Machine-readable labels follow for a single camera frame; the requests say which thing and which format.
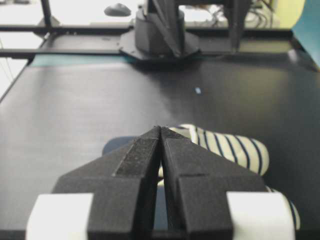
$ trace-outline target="computer mouse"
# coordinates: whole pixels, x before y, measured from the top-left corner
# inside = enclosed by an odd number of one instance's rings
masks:
[[[131,10],[121,3],[108,6],[104,10],[105,15],[110,17],[128,17],[131,15]]]

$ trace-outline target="striped fabric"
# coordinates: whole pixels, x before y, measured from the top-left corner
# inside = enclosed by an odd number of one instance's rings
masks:
[[[266,186],[266,189],[270,193],[279,193],[279,191],[277,191],[271,187],[268,187],[268,186]],[[301,226],[301,222],[300,222],[300,215],[298,213],[298,210],[297,210],[296,206],[284,194],[283,194],[283,196],[286,199],[287,207],[290,209],[290,212],[292,214],[294,227],[296,230],[299,230],[300,226]]]
[[[191,124],[182,124],[170,129],[191,139],[193,143],[261,176],[268,170],[268,150],[265,145],[253,138],[206,131]]]

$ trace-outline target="black table surface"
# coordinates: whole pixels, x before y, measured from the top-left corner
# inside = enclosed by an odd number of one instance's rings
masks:
[[[37,196],[112,138],[183,123],[263,142],[266,184],[302,228],[318,228],[320,73],[303,63],[278,53],[26,67],[0,103],[0,239],[23,238]]]

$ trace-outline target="mounting plate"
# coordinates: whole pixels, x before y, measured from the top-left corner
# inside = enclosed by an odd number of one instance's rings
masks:
[[[199,52],[199,38],[196,35],[186,32],[185,33],[185,51],[180,58],[177,58],[172,54],[150,54],[142,51],[136,47],[135,41],[135,30],[131,30],[127,33],[121,35],[120,38],[120,52],[134,57],[135,59],[141,61],[151,61],[151,62],[177,62],[179,60],[185,59],[193,54]]]

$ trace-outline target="teal surface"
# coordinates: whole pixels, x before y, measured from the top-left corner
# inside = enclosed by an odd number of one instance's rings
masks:
[[[320,0],[306,0],[302,15],[293,27],[295,37],[320,67]]]
[[[87,64],[114,64],[132,63],[135,60],[128,56],[100,56],[100,55],[67,55],[67,54],[38,54],[33,59],[32,67],[87,65]]]

